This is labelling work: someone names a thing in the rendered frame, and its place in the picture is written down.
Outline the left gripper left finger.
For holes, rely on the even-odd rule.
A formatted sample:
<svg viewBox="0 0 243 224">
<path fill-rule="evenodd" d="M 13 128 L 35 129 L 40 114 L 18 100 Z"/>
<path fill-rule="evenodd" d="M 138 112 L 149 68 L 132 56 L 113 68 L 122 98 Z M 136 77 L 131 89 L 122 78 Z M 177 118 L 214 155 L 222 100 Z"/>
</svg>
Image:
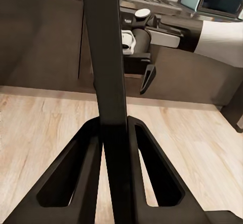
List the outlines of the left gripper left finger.
<svg viewBox="0 0 243 224">
<path fill-rule="evenodd" d="M 103 138 L 86 121 L 2 224 L 94 224 Z"/>
</svg>

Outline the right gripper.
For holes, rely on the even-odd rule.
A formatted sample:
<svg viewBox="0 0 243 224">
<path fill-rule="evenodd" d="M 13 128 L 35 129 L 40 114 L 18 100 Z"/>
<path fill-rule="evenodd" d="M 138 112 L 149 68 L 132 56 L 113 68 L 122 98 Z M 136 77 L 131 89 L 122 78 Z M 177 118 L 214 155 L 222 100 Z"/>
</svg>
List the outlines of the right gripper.
<svg viewBox="0 0 243 224">
<path fill-rule="evenodd" d="M 149 46 L 140 36 L 135 36 L 136 44 L 132 55 L 123 55 L 125 74 L 144 75 L 140 88 L 140 95 L 143 95 L 156 76 L 155 64 L 152 64 L 152 57 L 147 53 Z"/>
</svg>

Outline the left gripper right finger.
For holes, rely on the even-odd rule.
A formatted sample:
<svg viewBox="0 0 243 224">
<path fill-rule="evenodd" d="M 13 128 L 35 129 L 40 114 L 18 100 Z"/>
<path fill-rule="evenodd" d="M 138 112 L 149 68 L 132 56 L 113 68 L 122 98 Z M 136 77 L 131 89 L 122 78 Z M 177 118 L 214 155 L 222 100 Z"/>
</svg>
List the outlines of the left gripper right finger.
<svg viewBox="0 0 243 224">
<path fill-rule="evenodd" d="M 212 224 L 147 125 L 127 116 L 131 224 Z M 158 207 L 147 204 L 141 152 Z"/>
</svg>

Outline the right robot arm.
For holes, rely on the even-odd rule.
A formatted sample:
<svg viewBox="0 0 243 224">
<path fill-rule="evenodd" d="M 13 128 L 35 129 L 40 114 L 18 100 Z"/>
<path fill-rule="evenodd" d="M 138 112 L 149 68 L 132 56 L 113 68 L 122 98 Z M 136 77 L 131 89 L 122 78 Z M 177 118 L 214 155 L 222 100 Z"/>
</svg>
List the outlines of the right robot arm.
<svg viewBox="0 0 243 224">
<path fill-rule="evenodd" d="M 143 95 L 156 76 L 155 64 L 147 53 L 149 44 L 184 50 L 243 68 L 243 22 L 216 22 L 184 18 L 181 15 L 157 17 L 150 9 L 135 12 L 131 30 L 122 30 L 125 74 L 144 75 Z"/>
</svg>

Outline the poster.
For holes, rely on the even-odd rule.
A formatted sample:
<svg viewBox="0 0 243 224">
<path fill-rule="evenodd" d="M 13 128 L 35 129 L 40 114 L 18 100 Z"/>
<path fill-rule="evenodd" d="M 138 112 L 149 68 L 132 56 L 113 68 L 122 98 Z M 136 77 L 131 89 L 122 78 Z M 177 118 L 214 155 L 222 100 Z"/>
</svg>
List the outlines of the poster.
<svg viewBox="0 0 243 224">
<path fill-rule="evenodd" d="M 115 224 L 131 224 L 119 0 L 83 0 Z"/>
</svg>

